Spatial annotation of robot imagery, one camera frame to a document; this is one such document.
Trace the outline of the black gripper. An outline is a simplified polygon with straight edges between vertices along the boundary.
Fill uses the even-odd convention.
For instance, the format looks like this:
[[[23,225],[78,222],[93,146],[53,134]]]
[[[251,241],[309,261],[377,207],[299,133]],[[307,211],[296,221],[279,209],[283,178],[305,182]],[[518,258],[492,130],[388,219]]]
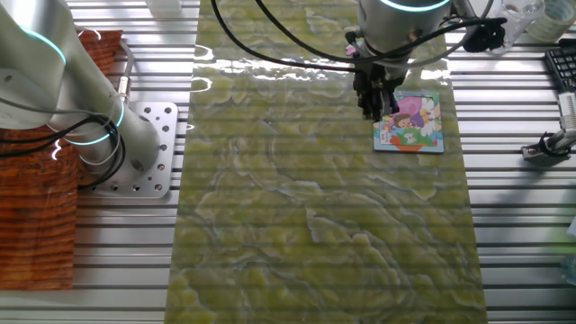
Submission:
[[[365,120],[381,120],[381,96],[376,90],[381,91],[382,95],[382,115],[400,111],[394,91],[404,82],[405,69],[375,63],[359,63],[354,68],[353,89],[359,96],[359,107],[363,110]]]

